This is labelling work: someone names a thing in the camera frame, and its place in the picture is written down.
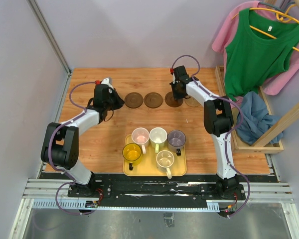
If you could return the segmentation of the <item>woven rattan coaster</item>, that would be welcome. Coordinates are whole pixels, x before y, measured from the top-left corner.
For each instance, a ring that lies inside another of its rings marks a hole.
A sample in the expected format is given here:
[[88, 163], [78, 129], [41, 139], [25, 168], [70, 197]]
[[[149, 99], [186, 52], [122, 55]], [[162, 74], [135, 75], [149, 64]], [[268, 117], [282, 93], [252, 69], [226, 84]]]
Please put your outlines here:
[[201, 106], [201, 103], [198, 102], [195, 98], [193, 97], [189, 97], [187, 99], [185, 99], [185, 103], [190, 106], [190, 107], [199, 107]]

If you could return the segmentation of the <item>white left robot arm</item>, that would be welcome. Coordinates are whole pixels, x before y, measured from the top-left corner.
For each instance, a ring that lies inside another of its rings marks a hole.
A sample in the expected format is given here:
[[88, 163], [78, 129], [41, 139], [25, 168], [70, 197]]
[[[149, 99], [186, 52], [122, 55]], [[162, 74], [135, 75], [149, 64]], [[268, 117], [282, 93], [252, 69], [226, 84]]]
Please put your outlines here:
[[97, 191], [92, 182], [93, 173], [78, 159], [79, 136], [106, 120], [108, 111], [120, 109], [124, 101], [112, 86], [111, 78], [93, 82], [94, 96], [86, 107], [77, 106], [82, 112], [62, 123], [52, 122], [47, 126], [40, 158], [55, 171], [66, 174], [86, 197]]

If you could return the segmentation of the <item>purple mug black handle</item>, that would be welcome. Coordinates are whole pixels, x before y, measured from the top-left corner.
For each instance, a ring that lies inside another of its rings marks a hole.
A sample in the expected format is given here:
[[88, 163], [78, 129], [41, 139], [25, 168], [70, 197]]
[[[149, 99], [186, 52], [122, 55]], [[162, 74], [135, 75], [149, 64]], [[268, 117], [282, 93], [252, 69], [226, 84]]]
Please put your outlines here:
[[177, 156], [181, 156], [181, 150], [186, 143], [186, 136], [180, 130], [172, 130], [167, 135], [167, 147], [169, 151], [176, 153]]

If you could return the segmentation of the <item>brown wooden coaster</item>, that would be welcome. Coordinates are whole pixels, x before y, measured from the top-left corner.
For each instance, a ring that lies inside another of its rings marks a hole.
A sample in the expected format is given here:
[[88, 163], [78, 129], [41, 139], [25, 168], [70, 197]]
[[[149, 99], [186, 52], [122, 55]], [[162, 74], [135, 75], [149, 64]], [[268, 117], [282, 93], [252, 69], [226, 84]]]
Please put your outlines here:
[[144, 97], [144, 103], [151, 109], [158, 108], [162, 105], [163, 98], [159, 93], [150, 92]]
[[168, 106], [173, 107], [173, 108], [177, 108], [183, 104], [183, 99], [176, 100], [173, 96], [173, 92], [168, 92], [165, 95], [164, 100]]
[[125, 96], [124, 101], [125, 101], [125, 105], [128, 108], [136, 109], [143, 104], [144, 100], [140, 93], [131, 92]]

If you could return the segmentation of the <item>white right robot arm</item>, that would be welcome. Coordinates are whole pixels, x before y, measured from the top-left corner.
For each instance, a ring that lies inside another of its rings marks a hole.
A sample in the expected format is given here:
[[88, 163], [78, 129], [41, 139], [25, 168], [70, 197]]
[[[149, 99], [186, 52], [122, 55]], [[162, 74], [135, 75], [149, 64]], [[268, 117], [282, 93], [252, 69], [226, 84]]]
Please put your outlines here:
[[233, 178], [231, 133], [233, 115], [227, 98], [211, 92], [196, 77], [190, 77], [184, 66], [170, 68], [170, 83], [175, 100], [194, 98], [203, 106], [205, 130], [212, 136], [217, 158], [217, 175], [222, 179]]

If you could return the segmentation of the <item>pink translucent mug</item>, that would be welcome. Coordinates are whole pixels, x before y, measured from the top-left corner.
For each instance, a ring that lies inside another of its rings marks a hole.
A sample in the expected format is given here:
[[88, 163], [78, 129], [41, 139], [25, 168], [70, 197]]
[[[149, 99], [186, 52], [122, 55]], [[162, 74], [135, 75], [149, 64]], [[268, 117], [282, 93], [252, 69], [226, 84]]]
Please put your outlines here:
[[132, 141], [141, 147], [143, 154], [146, 154], [150, 142], [149, 131], [143, 127], [136, 128], [132, 132]]

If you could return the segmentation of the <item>white mug green handle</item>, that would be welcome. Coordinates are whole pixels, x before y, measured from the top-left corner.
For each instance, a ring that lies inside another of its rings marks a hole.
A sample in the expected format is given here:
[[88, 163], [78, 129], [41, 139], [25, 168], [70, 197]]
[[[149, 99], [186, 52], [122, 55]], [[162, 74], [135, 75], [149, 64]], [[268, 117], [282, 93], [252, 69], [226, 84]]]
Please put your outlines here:
[[161, 127], [155, 127], [149, 132], [149, 139], [155, 153], [158, 153], [165, 146], [167, 132]]

